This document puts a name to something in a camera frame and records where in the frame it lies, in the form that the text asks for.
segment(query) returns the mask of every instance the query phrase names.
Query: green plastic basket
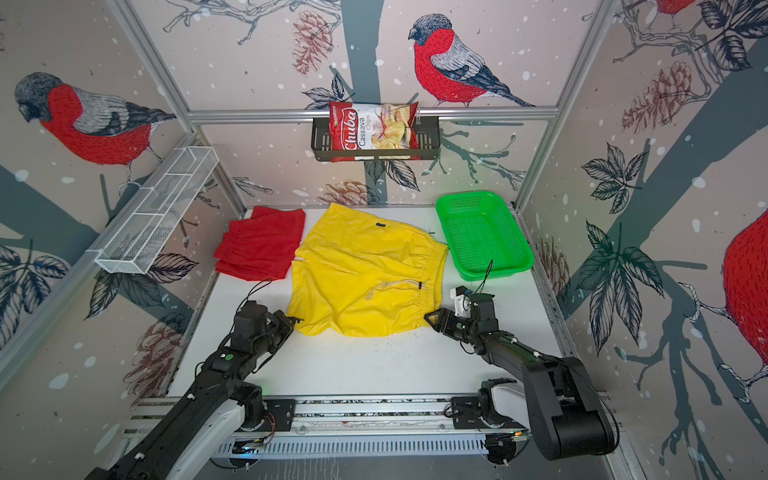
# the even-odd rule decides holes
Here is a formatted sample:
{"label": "green plastic basket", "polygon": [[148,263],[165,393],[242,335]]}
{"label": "green plastic basket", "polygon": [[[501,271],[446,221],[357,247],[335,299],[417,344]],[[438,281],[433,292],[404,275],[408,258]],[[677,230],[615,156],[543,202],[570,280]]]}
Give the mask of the green plastic basket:
{"label": "green plastic basket", "polygon": [[503,199],[492,192],[446,195],[437,200],[438,217],[459,274],[474,282],[510,276],[533,266],[531,247]]}

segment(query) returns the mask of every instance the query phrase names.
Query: red bird breast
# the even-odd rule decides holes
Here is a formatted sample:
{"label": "red bird breast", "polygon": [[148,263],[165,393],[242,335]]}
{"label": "red bird breast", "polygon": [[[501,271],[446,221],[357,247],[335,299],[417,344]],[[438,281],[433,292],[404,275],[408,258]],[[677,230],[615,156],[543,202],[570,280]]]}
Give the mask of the red bird breast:
{"label": "red bird breast", "polygon": [[48,105],[53,120],[40,123],[83,160],[103,165],[126,165],[149,146],[151,125],[142,125],[111,137],[88,135],[75,129],[74,123],[82,115],[83,107],[69,85],[51,90]]}
{"label": "red bird breast", "polygon": [[453,44],[454,35],[453,30],[443,28],[432,33],[423,47],[414,44],[416,78],[439,101],[467,103],[486,91],[447,78],[435,68],[430,59],[433,55],[446,53]]}
{"label": "red bird breast", "polygon": [[723,261],[726,308],[768,364],[768,212],[731,241]]}

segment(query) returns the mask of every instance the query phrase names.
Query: white wire basket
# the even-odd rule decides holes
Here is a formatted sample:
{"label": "white wire basket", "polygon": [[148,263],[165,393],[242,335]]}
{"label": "white wire basket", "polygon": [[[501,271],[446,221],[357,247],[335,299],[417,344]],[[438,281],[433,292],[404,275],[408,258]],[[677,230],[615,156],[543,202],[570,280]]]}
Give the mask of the white wire basket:
{"label": "white wire basket", "polygon": [[109,273],[146,273],[219,163],[212,147],[185,147],[96,259]]}

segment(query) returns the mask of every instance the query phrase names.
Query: bird wing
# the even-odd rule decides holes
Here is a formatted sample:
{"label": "bird wing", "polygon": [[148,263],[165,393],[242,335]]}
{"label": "bird wing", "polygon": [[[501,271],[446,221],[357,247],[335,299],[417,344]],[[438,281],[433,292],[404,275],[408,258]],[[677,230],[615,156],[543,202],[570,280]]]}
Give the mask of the bird wing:
{"label": "bird wing", "polygon": [[433,55],[429,60],[443,75],[461,83],[468,83],[467,80],[485,67],[485,60],[464,45],[458,35],[453,36],[447,52]]}
{"label": "bird wing", "polygon": [[129,117],[124,99],[117,95],[92,94],[76,87],[73,89],[83,107],[83,113],[74,122],[75,130],[102,137],[124,131]]}

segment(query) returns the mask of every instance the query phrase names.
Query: cable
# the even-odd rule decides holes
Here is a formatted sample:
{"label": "cable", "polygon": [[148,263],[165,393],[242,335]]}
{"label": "cable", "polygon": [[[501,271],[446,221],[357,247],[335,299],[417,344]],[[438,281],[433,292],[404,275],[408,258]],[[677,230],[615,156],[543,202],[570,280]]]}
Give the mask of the cable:
{"label": "cable", "polygon": [[595,455],[608,455],[609,453],[611,453],[615,449],[617,449],[618,446],[619,446],[619,438],[620,438],[620,435],[621,435],[621,432],[619,431],[619,422],[616,420],[616,416],[611,411],[611,407],[609,407],[608,404],[605,402],[605,400],[603,400],[603,397],[600,395],[600,393],[598,393],[598,391],[594,389],[592,384],[589,383],[589,381],[587,381],[587,379],[584,378],[584,376],[582,374],[580,374],[576,369],[572,369],[570,365],[568,365],[566,362],[563,362],[558,357],[550,356],[550,355],[542,355],[542,357],[546,358],[547,360],[551,360],[553,362],[560,363],[561,365],[567,367],[569,372],[573,372],[576,375],[578,375],[578,378],[580,378],[582,382],[587,384],[589,389],[592,390],[592,392],[594,392],[594,394],[600,399],[600,401],[602,402],[602,404],[605,407],[605,409],[611,415],[611,419],[614,421],[614,425],[616,426],[616,442],[615,442],[614,446],[610,450],[608,450],[607,452],[596,453]]}

